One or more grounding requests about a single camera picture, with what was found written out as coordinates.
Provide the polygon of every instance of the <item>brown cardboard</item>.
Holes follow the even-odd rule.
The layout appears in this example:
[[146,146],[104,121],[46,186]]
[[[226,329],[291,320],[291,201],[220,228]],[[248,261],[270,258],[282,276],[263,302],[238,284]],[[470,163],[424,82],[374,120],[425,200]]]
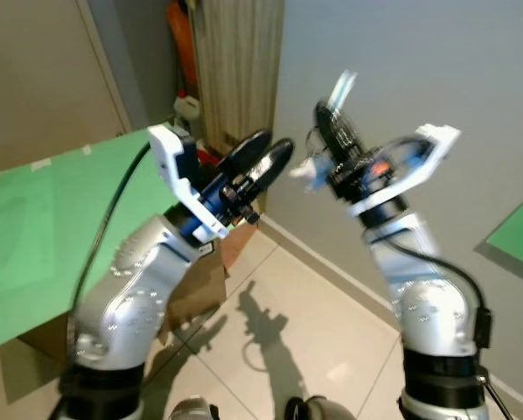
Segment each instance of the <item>brown cardboard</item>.
[[185,274],[184,280],[172,292],[164,323],[158,332],[158,338],[163,345],[166,344],[169,331],[220,306],[227,298],[221,241],[215,240],[210,243],[213,250],[193,264]]
[[243,223],[236,227],[224,241],[221,241],[221,254],[225,269],[230,269],[234,263],[236,263],[236,260],[254,235],[256,229],[257,226]]
[[18,338],[51,359],[58,361],[61,365],[65,365],[66,331],[67,314],[62,313],[54,319],[32,328],[29,332],[19,335]]

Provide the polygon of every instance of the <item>black cable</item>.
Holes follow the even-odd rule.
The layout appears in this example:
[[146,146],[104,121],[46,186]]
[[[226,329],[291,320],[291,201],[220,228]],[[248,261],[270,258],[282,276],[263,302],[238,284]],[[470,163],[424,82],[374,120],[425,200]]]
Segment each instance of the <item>black cable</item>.
[[317,131],[317,126],[312,127],[311,129],[308,130],[308,133],[306,134],[306,138],[304,139],[304,144],[306,146],[306,152],[309,157],[322,153],[323,151],[325,151],[328,148],[328,146],[325,145],[322,150],[316,150],[315,147],[310,145],[310,140],[312,139],[312,135],[316,131]]
[[478,306],[480,308],[486,307],[483,291],[481,290],[481,288],[479,287],[477,282],[473,279],[473,277],[470,274],[468,274],[466,271],[464,271],[457,265],[453,264],[450,261],[446,261],[442,258],[439,258],[437,256],[422,254],[413,249],[405,248],[387,236],[384,238],[384,240],[390,247],[392,247],[396,251],[402,252],[402,254],[406,254],[408,256],[413,256],[414,258],[417,258],[419,260],[426,261],[427,263],[433,263],[433,264],[439,265],[449,271],[452,271],[454,274],[458,275],[463,280],[465,280],[465,282],[473,289],[476,299],[478,300]]
[[[371,163],[366,167],[365,172],[362,176],[362,182],[363,188],[366,188],[368,190],[369,184],[372,182],[372,180],[368,180],[369,175],[371,173],[371,170],[374,165],[376,165],[379,161],[387,161],[388,157],[394,149],[397,149],[403,145],[407,144],[423,144],[423,142],[427,142],[426,138],[419,136],[419,135],[413,135],[413,136],[404,136],[399,137],[392,142],[388,143],[386,146],[382,147],[378,153],[374,156]],[[476,299],[478,300],[478,307],[479,308],[485,308],[485,297],[483,292],[481,291],[481,288],[479,287],[478,283],[473,279],[471,275],[469,275],[467,272],[465,272],[463,269],[458,267],[457,265],[453,264],[452,262],[443,260],[442,258],[423,254],[420,252],[417,252],[413,249],[405,248],[399,243],[393,241],[390,239],[387,235],[384,236],[384,239],[386,240],[386,243],[389,244],[392,248],[397,250],[398,252],[402,252],[402,254],[406,254],[408,256],[413,256],[414,258],[417,258],[422,261],[426,261],[428,263],[434,263],[436,265],[439,265],[441,267],[444,267],[445,269],[452,271],[459,277],[461,277],[465,282],[472,288]]]
[[497,391],[495,391],[495,388],[489,382],[487,382],[485,384],[485,387],[487,388],[487,392],[489,392],[489,395],[491,396],[493,401],[499,407],[500,412],[503,413],[503,416],[505,417],[505,419],[513,420],[513,415],[510,414],[510,411],[508,411],[508,408],[503,403],[503,400],[500,399],[500,396],[499,396],[499,394],[497,394]]
[[[147,151],[150,149],[150,144],[145,144],[141,150],[137,152],[137,155],[134,157],[133,161],[129,165],[126,172],[123,174],[123,178],[120,181],[120,184],[117,186],[114,197],[112,197],[112,200],[110,200],[110,203],[108,204],[108,208],[106,209],[106,213],[102,217],[102,221],[100,226],[98,227],[98,230],[96,232],[96,236],[94,237],[93,245],[90,250],[90,252],[87,255],[87,259],[85,260],[85,263],[83,265],[83,269],[79,275],[79,278],[77,280],[77,284],[75,286],[75,291],[73,293],[73,298],[71,301],[71,306],[69,308],[69,311],[67,313],[67,337],[66,337],[66,347],[67,347],[67,366],[66,370],[67,372],[71,369],[71,367],[75,363],[75,345],[77,340],[77,331],[76,331],[76,324],[75,324],[75,313],[77,312],[77,307],[80,300],[80,294],[82,293],[83,286],[85,282],[87,281],[88,272],[90,271],[94,259],[96,257],[96,254],[98,253],[98,249],[102,244],[102,240],[104,239],[104,234],[106,233],[106,229],[108,227],[108,224],[110,222],[110,219],[112,217],[112,213],[114,212],[115,206],[118,204],[118,201],[120,200],[120,197],[122,196],[123,191],[125,190],[125,187],[127,186],[129,179],[133,175],[133,172],[135,172],[137,166],[139,163],[143,160],[143,157],[147,154]],[[63,405],[64,397],[62,396],[58,403],[56,404],[55,408],[53,409],[52,414],[48,417],[48,420],[54,420],[58,418],[59,416],[59,409]]]

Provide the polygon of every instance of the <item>orange light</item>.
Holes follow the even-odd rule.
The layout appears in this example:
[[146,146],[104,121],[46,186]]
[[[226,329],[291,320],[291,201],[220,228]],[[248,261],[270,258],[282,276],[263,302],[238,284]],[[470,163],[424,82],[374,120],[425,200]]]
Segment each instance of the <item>orange light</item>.
[[390,170],[390,165],[388,162],[376,162],[373,165],[371,173],[375,178],[378,178],[380,175],[384,175],[387,171]]

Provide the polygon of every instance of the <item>white floor tile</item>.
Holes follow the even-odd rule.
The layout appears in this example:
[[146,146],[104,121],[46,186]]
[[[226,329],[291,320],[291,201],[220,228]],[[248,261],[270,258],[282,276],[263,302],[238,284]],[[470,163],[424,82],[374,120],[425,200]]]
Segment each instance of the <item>white floor tile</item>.
[[[227,287],[227,297],[232,295],[241,283],[246,280],[257,267],[265,260],[268,255],[276,248],[277,244],[271,241],[266,235],[257,230],[241,251],[238,259],[228,270],[228,278],[225,281]],[[192,322],[185,323],[174,330],[184,343],[213,315],[216,309],[207,311],[199,315]]]
[[228,297],[276,247],[277,244],[259,230],[254,233],[254,236],[242,250],[238,260],[228,270],[229,278],[226,281]]
[[58,366],[14,339],[0,347],[0,420],[47,418],[59,400]]
[[209,403],[218,406],[221,418],[254,420],[213,372],[186,346],[145,386],[143,420],[168,418],[176,404],[196,395],[201,395]]
[[397,333],[278,248],[210,318],[211,350],[188,343],[259,420],[291,396],[325,395],[357,413]]
[[[397,399],[403,386],[403,352],[401,343],[398,341],[358,419],[403,420],[397,405]],[[487,408],[490,420],[505,420],[495,402],[490,398],[487,398]]]
[[184,342],[173,333],[168,335],[164,344],[155,339],[145,361],[145,381],[148,381],[162,366],[168,363],[183,346]]

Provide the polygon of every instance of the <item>white baseboard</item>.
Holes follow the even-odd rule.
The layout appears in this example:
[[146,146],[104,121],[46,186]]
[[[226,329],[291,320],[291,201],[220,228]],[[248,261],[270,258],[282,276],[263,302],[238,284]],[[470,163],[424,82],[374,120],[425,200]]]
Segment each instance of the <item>white baseboard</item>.
[[[322,257],[265,214],[261,217],[260,230],[319,275],[365,306],[374,315],[399,331],[390,304],[385,298],[369,289],[333,262]],[[491,381],[508,409],[520,420],[523,420],[523,395],[493,375],[491,375]]]

